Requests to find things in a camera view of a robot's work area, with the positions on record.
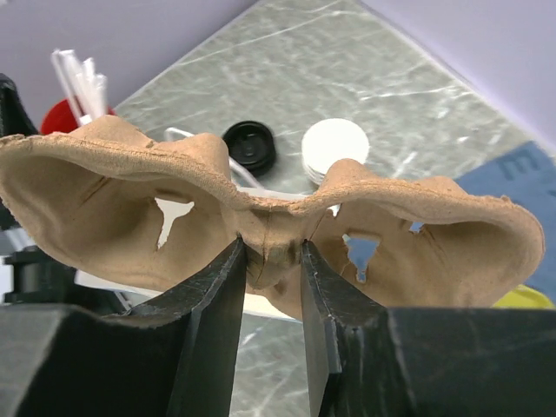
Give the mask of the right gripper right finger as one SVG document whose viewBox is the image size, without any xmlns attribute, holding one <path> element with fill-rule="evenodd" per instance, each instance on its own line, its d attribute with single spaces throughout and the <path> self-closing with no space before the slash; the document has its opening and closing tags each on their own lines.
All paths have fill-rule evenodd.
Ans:
<svg viewBox="0 0 556 417">
<path fill-rule="evenodd" d="M 552 416 L 555 313 L 387 308 L 301 247 L 313 416 Z"/>
</svg>

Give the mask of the stack of brown paper cups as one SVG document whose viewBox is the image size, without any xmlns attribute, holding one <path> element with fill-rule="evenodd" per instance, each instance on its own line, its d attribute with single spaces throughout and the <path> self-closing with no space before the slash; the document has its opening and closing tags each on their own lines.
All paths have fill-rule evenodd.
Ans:
<svg viewBox="0 0 556 417">
<path fill-rule="evenodd" d="M 364 164 L 369 152 L 365 131 L 355 122 L 328 118 L 312 125 L 301 139 L 302 166 L 308 178 L 320 185 L 330 167 L 341 159 Z"/>
</svg>

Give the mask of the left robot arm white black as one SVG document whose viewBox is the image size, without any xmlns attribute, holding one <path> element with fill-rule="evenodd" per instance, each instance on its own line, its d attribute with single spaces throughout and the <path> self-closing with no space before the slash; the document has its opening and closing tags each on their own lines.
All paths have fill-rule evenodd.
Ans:
<svg viewBox="0 0 556 417">
<path fill-rule="evenodd" d="M 12 290 L 3 296 L 9 304 L 68 304 L 98 314 L 125 310 L 119 294 L 76 283 L 76 270 L 42 251 L 21 226 L 17 210 L 30 201 L 10 177 L 10 166 L 1 165 L 1 231 L 14 251 L 3 264 L 12 267 Z"/>
</svg>

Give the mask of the brown cardboard cup carrier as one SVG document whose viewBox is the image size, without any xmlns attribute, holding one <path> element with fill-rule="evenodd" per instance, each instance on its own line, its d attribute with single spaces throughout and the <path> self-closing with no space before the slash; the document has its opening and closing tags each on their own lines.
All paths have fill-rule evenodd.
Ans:
<svg viewBox="0 0 556 417">
<path fill-rule="evenodd" d="M 446 177 L 381 178 L 343 159 L 312 195 L 263 198 L 232 183 L 221 138 L 155 142 L 117 116 L 4 137 L 1 198 L 48 255 L 135 288 L 172 288 L 241 237 L 247 291 L 295 319 L 307 240 L 387 307 L 490 307 L 545 253 L 533 214 Z"/>
</svg>

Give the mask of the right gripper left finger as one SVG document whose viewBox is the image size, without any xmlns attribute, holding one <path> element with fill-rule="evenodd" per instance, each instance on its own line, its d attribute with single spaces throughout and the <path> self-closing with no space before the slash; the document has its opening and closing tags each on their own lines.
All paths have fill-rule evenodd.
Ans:
<svg viewBox="0 0 556 417">
<path fill-rule="evenodd" d="M 125 314 L 3 307 L 2 415 L 228 415 L 245 284 L 245 246 L 235 240 Z"/>
</svg>

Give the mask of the light blue paper bag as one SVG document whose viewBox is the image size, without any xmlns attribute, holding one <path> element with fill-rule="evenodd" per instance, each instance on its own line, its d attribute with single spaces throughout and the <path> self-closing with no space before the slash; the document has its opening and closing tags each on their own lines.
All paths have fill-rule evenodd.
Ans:
<svg viewBox="0 0 556 417">
<path fill-rule="evenodd" d="M 222 139 L 200 134 L 154 142 L 114 116 L 70 134 L 80 168 L 58 244 L 78 268 L 132 286 L 162 290 L 204 267 L 240 235 L 249 246 L 248 291 L 301 318 L 301 244 L 321 226 L 334 192 L 283 200 L 241 192 L 230 179 Z"/>
</svg>

